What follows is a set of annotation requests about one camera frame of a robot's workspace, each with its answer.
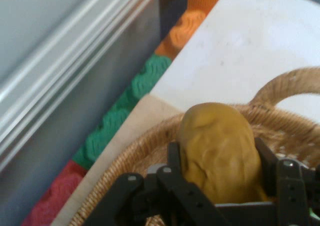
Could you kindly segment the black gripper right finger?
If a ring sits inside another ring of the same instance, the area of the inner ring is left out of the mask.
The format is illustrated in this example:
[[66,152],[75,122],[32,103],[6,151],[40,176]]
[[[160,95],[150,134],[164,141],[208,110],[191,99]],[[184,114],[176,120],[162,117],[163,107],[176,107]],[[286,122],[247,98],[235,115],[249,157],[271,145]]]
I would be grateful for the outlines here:
[[296,159],[277,158],[260,138],[255,138],[254,143],[265,191],[276,199],[276,224],[319,225],[320,167],[310,169]]

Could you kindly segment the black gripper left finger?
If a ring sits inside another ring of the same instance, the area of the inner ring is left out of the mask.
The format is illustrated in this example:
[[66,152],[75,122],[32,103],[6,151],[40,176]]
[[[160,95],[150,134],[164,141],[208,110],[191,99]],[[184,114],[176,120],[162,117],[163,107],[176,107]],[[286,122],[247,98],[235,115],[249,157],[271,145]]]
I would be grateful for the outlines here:
[[177,143],[168,145],[167,164],[139,173],[121,174],[84,225],[146,225],[160,216],[165,225],[225,225],[223,214],[181,173]]

